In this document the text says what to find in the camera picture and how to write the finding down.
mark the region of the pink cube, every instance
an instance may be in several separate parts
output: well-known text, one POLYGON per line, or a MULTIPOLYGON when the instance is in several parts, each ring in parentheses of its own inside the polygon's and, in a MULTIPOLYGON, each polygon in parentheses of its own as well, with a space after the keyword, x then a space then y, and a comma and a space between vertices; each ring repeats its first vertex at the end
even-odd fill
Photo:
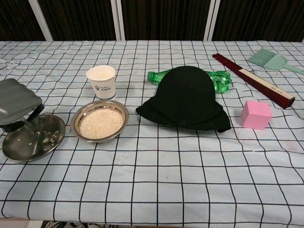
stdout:
POLYGON ((268 103, 260 101, 246 101, 241 114, 242 126, 257 130, 264 130, 271 119, 268 103))

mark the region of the uncooked rice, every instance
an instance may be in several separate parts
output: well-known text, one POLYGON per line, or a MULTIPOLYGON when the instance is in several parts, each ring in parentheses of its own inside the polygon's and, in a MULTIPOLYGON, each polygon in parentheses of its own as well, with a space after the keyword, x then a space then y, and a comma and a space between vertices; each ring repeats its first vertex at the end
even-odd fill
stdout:
POLYGON ((98 109, 80 123, 80 134, 88 139, 102 139, 117 132, 123 125, 123 117, 111 109, 98 109))

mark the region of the checkered tablecloth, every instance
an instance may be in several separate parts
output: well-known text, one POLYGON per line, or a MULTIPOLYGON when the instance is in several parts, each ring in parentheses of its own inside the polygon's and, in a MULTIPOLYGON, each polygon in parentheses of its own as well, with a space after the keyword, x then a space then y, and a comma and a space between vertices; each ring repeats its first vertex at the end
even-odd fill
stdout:
POLYGON ((304 226, 304 76, 248 63, 260 48, 304 66, 303 43, 0 42, 0 80, 17 79, 43 99, 44 113, 66 123, 63 142, 42 159, 15 163, 0 154, 0 217, 200 228, 304 226), (177 129, 136 114, 157 88, 147 81, 148 71, 183 65, 227 70, 212 58, 218 52, 294 95, 292 107, 281 109, 230 72, 230 90, 217 94, 230 117, 229 131, 177 129), (84 142, 70 131, 73 113, 97 100, 86 71, 98 65, 116 69, 116 100, 130 112, 126 129, 105 144, 84 142), (265 130, 241 127, 246 100, 269 103, 273 117, 265 130))

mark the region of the green plastic bottle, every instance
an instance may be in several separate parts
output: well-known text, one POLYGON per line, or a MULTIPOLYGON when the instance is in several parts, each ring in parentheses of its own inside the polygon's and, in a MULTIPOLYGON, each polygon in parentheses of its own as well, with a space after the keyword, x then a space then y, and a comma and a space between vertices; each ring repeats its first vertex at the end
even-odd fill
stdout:
MULTIPOLYGON (((160 83, 162 78, 170 70, 165 70, 161 72, 148 72, 148 81, 160 83)), ((205 71, 212 79, 215 92, 223 93, 229 90, 229 84, 231 83, 230 73, 227 71, 205 71)))

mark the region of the paper cup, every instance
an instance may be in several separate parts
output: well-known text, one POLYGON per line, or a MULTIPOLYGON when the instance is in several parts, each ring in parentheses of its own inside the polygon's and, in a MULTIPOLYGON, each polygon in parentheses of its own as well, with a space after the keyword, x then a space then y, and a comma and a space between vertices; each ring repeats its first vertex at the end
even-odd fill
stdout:
POLYGON ((96 66, 86 72, 86 77, 92 84, 99 99, 115 97, 115 69, 110 66, 96 66))

